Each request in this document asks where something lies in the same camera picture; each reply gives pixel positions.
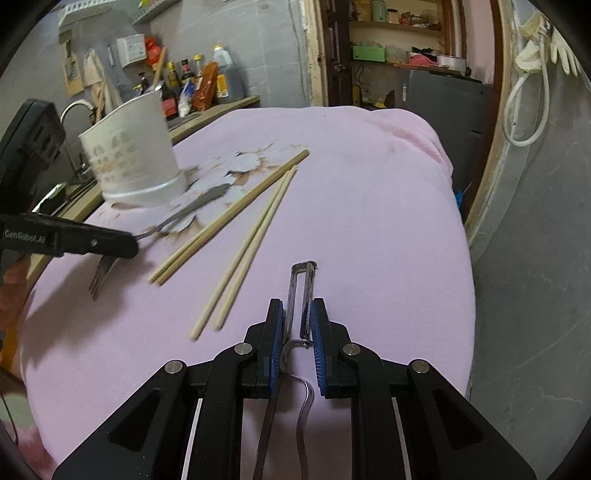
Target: white plastic cup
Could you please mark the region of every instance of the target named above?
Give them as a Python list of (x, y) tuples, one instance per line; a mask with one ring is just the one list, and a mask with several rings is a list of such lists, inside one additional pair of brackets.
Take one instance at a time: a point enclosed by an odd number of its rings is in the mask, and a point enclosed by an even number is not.
[(111, 205), (161, 206), (187, 191), (158, 92), (124, 103), (79, 138)]

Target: wooden door frame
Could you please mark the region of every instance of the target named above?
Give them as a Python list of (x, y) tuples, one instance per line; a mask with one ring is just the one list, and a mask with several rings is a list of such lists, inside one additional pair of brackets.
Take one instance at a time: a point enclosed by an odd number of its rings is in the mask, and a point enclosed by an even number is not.
[[(437, 7), (437, 13), (443, 20), (444, 32), (442, 41), (445, 55), (466, 58), (466, 17), (464, 15), (464, 5), (462, 0), (440, 0)], [(456, 20), (459, 23), (459, 42), (456, 49)]]
[(489, 131), (483, 142), (483, 150), (473, 172), (472, 184), (464, 195), (462, 217), (468, 244), (472, 245), (479, 227), (486, 215), (499, 175), (506, 158), (508, 145), (502, 132), (503, 106), (511, 88), (511, 74), (517, 52), (508, 28), (513, 12), (509, 11), (507, 0), (490, 0), (495, 35), (495, 72), (493, 77), (493, 99), (489, 111)]
[(326, 53), (324, 51), (324, 27), (321, 0), (301, 0), (304, 29), (308, 51), (308, 71), (310, 73), (310, 104), (328, 105), (328, 79)]

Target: fork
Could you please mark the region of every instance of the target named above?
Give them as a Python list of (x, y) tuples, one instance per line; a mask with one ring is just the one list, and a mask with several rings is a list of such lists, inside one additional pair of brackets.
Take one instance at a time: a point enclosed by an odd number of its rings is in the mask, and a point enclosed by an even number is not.
[[(159, 223), (157, 226), (150, 227), (145, 232), (135, 235), (134, 239), (137, 242), (139, 242), (144, 238), (148, 238), (154, 235), (155, 233), (161, 232), (162, 229), (167, 225), (175, 222), (176, 220), (181, 219), (189, 213), (192, 213), (198, 208), (204, 206), (205, 204), (224, 196), (229, 188), (230, 184), (225, 183), (224, 185), (220, 185), (212, 189), (209, 189), (208, 191), (197, 197), (195, 200), (193, 200), (191, 203), (189, 203), (186, 207), (172, 214), (170, 217), (168, 217), (163, 222)], [(95, 276), (92, 278), (92, 281), (90, 282), (90, 285), (88, 287), (88, 291), (90, 292), (90, 296), (93, 300), (96, 300), (99, 297), (100, 292), (103, 289), (103, 286), (105, 285), (105, 280), (107, 276), (109, 275), (109, 273), (111, 273), (118, 261), (118, 257), (112, 257), (110, 255), (103, 255), (100, 258), (99, 264), (96, 267)]]

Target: chopsticks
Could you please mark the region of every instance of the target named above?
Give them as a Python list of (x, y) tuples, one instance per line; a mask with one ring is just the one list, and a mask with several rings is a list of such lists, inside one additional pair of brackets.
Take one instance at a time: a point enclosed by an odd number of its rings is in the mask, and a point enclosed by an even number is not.
[(156, 68), (154, 70), (154, 80), (152, 81), (152, 87), (156, 88), (158, 86), (158, 82), (160, 81), (160, 74), (162, 72), (162, 67), (164, 66), (164, 57), (166, 56), (166, 47), (162, 47), (160, 50), (160, 56), (158, 58), (158, 63), (156, 64)]
[(212, 312), (214, 311), (220, 297), (222, 296), (224, 290), (228, 286), (230, 279), (232, 279), (232, 276), (234, 275), (234, 272), (236, 271), (238, 265), (241, 265), (240, 269), (236, 273), (235, 278), (233, 279), (233, 283), (230, 286), (227, 298), (222, 304), (219, 317), (214, 325), (216, 331), (222, 329), (224, 323), (226, 322), (226, 318), (228, 317), (228, 314), (230, 313), (230, 310), (234, 305), (236, 297), (238, 296), (240, 287), (242, 287), (242, 283), (244, 282), (246, 274), (250, 269), (252, 260), (254, 259), (259, 247), (261, 246), (262, 239), (265, 236), (265, 233), (267, 232), (267, 229), (271, 221), (273, 220), (273, 217), (279, 207), (279, 204), (283, 200), (285, 192), (287, 191), (287, 187), (289, 186), (291, 179), (296, 173), (296, 169), (297, 167), (292, 167), (291, 170), (283, 176), (283, 178), (281, 179), (281, 183), (276, 188), (275, 192), (265, 205), (265, 208), (263, 209), (260, 217), (257, 219), (251, 231), (248, 233), (248, 235), (242, 242), (242, 245), (238, 253), (236, 254), (234, 259), (232, 260), (232, 263), (224, 273), (224, 276), (217, 285), (216, 290), (214, 291), (211, 299), (209, 300), (209, 302), (201, 312), (199, 319), (195, 323), (195, 326), (193, 327), (193, 330), (190, 334), (190, 338), (192, 340), (197, 340), (201, 335), (201, 332), (207, 325), (209, 318)]
[(289, 162), (275, 170), (259, 185), (254, 187), (244, 197), (234, 203), (217, 220), (201, 230), (196, 236), (182, 245), (176, 252), (168, 257), (154, 273), (148, 277), (149, 283), (163, 285), (184, 263), (191, 258), (211, 237), (216, 235), (236, 215), (250, 205), (262, 192), (282, 178), (288, 171), (304, 160), (310, 152), (304, 150), (298, 153)]

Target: shelf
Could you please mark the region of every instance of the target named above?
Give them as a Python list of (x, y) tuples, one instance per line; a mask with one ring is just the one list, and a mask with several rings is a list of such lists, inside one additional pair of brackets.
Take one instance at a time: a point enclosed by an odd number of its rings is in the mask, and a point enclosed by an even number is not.
[(436, 72), (441, 74), (453, 75), (455, 77), (463, 77), (462, 72), (458, 70), (447, 69), (444, 67), (427, 67), (424, 65), (409, 65), (408, 63), (390, 63), (388, 61), (372, 61), (372, 60), (355, 60), (361, 63), (368, 63), (371, 65), (386, 65), (395, 69), (408, 69), (408, 70), (426, 70), (428, 72)]
[(164, 12), (167, 8), (170, 8), (178, 2), (180, 2), (180, 0), (151, 0), (150, 3), (138, 10), (132, 24), (136, 25), (138, 23), (149, 22)]
[(349, 22), (351, 28), (387, 28), (390, 30), (404, 31), (408, 33), (416, 33), (419, 35), (426, 35), (428, 37), (439, 38), (440, 30), (429, 30), (428, 28), (411, 27), (410, 25), (400, 25), (397, 23), (388, 22)]

